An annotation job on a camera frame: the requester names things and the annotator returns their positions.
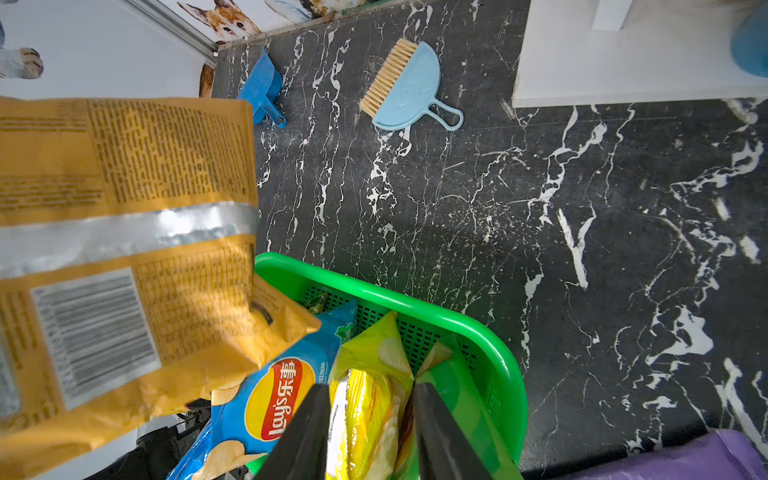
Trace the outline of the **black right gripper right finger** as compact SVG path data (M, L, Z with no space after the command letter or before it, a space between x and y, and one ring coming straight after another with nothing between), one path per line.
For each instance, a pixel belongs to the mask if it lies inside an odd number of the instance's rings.
M415 441L421 479L490 479L432 384L415 386Z

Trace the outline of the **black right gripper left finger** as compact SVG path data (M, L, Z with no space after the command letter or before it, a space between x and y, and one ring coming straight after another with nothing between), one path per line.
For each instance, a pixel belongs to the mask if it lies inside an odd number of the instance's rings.
M255 479L324 479L329 421L329 386L315 384Z

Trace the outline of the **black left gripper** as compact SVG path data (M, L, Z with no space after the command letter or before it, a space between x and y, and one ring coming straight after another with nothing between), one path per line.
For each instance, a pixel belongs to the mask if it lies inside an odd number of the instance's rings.
M176 417L170 426L140 434L133 450L87 479L165 479L210 420L211 402L192 401Z

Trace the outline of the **blue Lays chips bag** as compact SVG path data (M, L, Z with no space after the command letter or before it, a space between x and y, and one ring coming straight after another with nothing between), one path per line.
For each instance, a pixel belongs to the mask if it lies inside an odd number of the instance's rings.
M212 417L170 479L216 479L243 466L258 472L311 387L326 384L341 345L354 335L358 302L320 313L305 336L239 385L213 394Z

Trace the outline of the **green cucumber chips bag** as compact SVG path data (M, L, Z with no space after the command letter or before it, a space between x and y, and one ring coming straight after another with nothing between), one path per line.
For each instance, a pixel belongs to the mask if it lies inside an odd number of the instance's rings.
M508 455L454 335L439 339L415 379L412 396L400 426L399 453L394 479L421 479L415 441L415 386L432 384L456 423L489 472L490 479L519 479L517 465Z

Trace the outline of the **yellow Lays chips bag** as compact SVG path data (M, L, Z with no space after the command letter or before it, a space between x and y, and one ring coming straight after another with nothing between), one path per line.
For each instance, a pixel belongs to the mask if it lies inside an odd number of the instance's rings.
M327 479L389 479L414 377L391 311L341 345L329 377Z

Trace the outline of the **orange chips bag silver stripe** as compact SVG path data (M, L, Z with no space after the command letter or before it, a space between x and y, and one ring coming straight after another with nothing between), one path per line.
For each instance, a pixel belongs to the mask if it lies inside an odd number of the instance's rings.
M1 475L239 384L319 320L254 270L243 100L1 101Z

